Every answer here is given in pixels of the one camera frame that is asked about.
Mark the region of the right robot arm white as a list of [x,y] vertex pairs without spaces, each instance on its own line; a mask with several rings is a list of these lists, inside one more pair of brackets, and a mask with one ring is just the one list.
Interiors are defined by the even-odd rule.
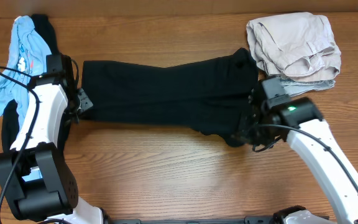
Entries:
[[308,98],[254,90],[253,114],[237,137],[263,152],[283,141],[307,165],[329,200],[338,223],[358,223],[358,172],[350,163],[328,122]]

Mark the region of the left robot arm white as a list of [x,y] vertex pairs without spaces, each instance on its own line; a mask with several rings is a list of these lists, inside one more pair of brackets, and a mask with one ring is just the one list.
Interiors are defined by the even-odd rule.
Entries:
[[7,202],[18,220],[37,223],[111,222],[107,213],[78,195],[76,179],[58,148],[62,122],[78,122],[92,107],[77,87],[77,63],[67,55],[48,55],[47,71],[24,88],[29,107],[9,152],[0,153],[1,206]]

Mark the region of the black t-shirt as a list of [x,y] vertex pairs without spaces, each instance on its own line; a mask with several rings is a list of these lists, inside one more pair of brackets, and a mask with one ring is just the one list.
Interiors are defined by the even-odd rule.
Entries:
[[160,68],[117,61],[85,61],[82,88],[93,121],[184,126],[218,135],[228,146],[252,116],[249,95],[258,68],[250,53]]

